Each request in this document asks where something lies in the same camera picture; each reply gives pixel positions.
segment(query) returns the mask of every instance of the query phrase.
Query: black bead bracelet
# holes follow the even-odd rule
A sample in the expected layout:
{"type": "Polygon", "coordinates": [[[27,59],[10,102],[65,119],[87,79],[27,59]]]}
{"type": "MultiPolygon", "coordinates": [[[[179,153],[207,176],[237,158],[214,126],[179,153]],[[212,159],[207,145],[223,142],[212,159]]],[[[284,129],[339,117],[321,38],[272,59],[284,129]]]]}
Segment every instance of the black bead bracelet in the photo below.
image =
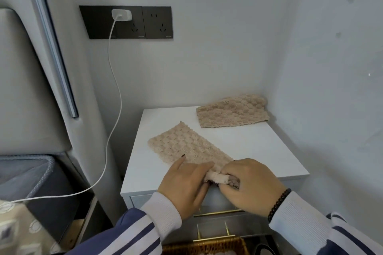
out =
{"type": "Polygon", "coordinates": [[[283,194],[281,195],[281,197],[276,201],[274,207],[271,209],[270,211],[270,214],[268,214],[268,222],[270,223],[271,220],[273,219],[274,217],[274,214],[275,212],[277,211],[277,209],[281,206],[281,204],[283,203],[283,201],[287,198],[287,196],[291,193],[291,189],[288,188],[287,190],[285,190],[283,192],[283,194]]]}

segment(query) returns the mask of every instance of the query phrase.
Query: gold drawer handle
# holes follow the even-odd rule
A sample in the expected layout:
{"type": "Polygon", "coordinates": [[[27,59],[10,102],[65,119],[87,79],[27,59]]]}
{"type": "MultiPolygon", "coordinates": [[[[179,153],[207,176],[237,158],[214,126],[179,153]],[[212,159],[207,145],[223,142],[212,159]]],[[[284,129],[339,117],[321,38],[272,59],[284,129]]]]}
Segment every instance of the gold drawer handle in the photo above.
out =
{"type": "Polygon", "coordinates": [[[201,233],[199,232],[199,227],[198,227],[198,224],[197,224],[197,236],[198,236],[198,239],[193,240],[193,242],[201,242],[201,241],[208,241],[208,240],[216,240],[216,239],[235,237],[234,234],[232,234],[232,235],[230,234],[229,229],[227,228],[226,222],[225,222],[225,227],[226,227],[226,233],[227,233],[227,235],[225,235],[225,236],[212,237],[212,238],[201,238],[201,233]]]}
{"type": "Polygon", "coordinates": [[[196,218],[196,217],[204,217],[204,216],[212,216],[212,215],[220,215],[220,214],[230,214],[230,213],[237,213],[237,212],[243,212],[243,210],[235,209],[235,210],[229,210],[229,211],[220,211],[220,212],[213,212],[213,213],[197,214],[197,215],[193,215],[193,217],[196,218]]]}

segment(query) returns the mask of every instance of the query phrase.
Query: sleeve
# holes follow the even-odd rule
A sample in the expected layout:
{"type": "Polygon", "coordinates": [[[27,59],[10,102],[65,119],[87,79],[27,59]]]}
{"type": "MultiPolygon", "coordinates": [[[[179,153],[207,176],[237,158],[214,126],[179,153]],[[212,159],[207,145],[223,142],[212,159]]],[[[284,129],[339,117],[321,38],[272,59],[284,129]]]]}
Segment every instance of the sleeve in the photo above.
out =
{"type": "Polygon", "coordinates": [[[88,239],[67,254],[160,255],[161,240],[181,224],[181,217],[170,200],[154,193],[141,209],[129,209],[115,227],[88,239]]]}
{"type": "Polygon", "coordinates": [[[337,213],[325,217],[291,192],[275,212],[270,228],[302,255],[383,255],[383,247],[351,227],[337,213]]]}

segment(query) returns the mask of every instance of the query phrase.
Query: gray upholstered headboard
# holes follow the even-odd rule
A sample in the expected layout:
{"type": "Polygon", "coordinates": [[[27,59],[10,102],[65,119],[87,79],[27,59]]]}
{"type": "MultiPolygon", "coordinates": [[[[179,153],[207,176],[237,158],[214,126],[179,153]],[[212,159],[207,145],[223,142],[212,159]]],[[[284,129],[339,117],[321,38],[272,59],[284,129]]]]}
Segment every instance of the gray upholstered headboard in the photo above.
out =
{"type": "Polygon", "coordinates": [[[71,148],[26,30],[0,9],[0,155],[53,154],[71,148]]]}

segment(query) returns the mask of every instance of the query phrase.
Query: beige textured towel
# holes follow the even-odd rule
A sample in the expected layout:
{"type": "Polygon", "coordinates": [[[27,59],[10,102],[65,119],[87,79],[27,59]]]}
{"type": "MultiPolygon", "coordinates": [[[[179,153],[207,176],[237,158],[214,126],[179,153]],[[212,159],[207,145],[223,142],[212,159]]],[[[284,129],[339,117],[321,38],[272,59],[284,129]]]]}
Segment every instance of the beige textured towel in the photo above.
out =
{"type": "Polygon", "coordinates": [[[197,116],[203,128],[254,124],[270,119],[265,105],[266,100],[260,96],[242,95],[198,107],[197,116]]]}
{"type": "Polygon", "coordinates": [[[172,129],[151,138],[148,145],[168,164],[172,164],[184,154],[186,161],[190,163],[200,164],[213,161],[214,166],[206,174],[205,181],[211,180],[215,183],[239,187],[236,178],[219,173],[223,166],[233,159],[198,135],[182,121],[172,129]]]}

